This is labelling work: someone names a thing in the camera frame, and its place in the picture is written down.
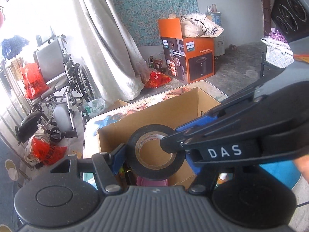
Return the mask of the person right hand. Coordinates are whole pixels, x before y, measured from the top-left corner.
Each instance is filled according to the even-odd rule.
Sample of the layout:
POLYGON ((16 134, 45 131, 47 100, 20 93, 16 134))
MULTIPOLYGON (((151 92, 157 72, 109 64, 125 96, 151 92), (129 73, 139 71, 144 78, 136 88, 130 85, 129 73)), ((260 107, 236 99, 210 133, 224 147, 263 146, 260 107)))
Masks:
POLYGON ((294 164, 298 168, 299 172, 307 182, 309 182, 309 158, 308 155, 297 158, 294 160, 294 164))

